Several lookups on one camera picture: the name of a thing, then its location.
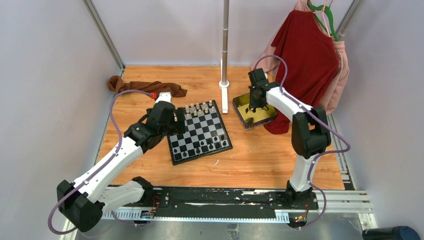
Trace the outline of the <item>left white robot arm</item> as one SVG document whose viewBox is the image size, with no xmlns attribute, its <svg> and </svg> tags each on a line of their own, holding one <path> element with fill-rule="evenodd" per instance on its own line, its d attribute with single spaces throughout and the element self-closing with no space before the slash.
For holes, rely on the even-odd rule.
<svg viewBox="0 0 424 240">
<path fill-rule="evenodd" d="M 153 201 L 153 186 L 142 177 L 107 189 L 116 176 L 130 163 L 153 149 L 168 135 L 185 132 L 183 107 L 168 101 L 158 101 L 124 133 L 119 133 L 117 145 L 96 165 L 72 182 L 63 180 L 56 187 L 57 204 L 48 217 L 48 227 L 55 233 L 52 218 L 56 210 L 62 213 L 75 230 L 84 233 L 94 228 L 102 216 L 129 203 L 149 206 Z"/>
</svg>

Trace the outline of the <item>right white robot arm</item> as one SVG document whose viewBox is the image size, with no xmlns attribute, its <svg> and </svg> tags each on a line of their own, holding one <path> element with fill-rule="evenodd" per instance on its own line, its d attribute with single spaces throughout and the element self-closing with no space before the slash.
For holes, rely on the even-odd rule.
<svg viewBox="0 0 424 240">
<path fill-rule="evenodd" d="M 249 105 L 247 111 L 274 107 L 291 122 L 291 144 L 296 153 L 293 174 L 287 182 L 286 204 L 298 209 L 312 195 L 313 161 L 331 143 L 323 108 L 313 108 L 293 97 L 277 82 L 269 82 L 261 68 L 248 73 Z"/>
</svg>

